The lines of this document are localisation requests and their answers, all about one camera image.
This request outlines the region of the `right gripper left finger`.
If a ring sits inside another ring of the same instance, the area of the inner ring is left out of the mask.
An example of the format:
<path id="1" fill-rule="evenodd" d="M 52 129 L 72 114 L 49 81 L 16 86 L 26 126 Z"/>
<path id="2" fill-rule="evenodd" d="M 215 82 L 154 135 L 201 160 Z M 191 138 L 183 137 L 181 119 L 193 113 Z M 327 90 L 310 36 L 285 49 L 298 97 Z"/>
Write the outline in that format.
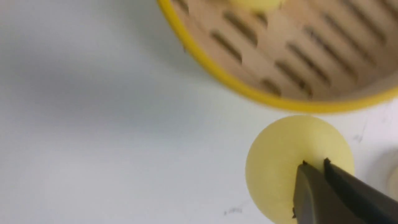
<path id="1" fill-rule="evenodd" d="M 363 224 L 327 182 L 324 173 L 303 161 L 297 167 L 293 218 L 298 224 Z"/>

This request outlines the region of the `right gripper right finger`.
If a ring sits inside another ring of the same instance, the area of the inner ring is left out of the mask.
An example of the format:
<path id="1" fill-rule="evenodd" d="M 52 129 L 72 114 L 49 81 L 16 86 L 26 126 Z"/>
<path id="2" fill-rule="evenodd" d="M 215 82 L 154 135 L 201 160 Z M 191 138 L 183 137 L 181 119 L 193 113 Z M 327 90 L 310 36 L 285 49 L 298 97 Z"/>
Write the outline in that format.
<path id="1" fill-rule="evenodd" d="M 397 224 L 397 201 L 357 179 L 330 159 L 323 162 L 325 178 L 344 205 L 365 224 Z"/>

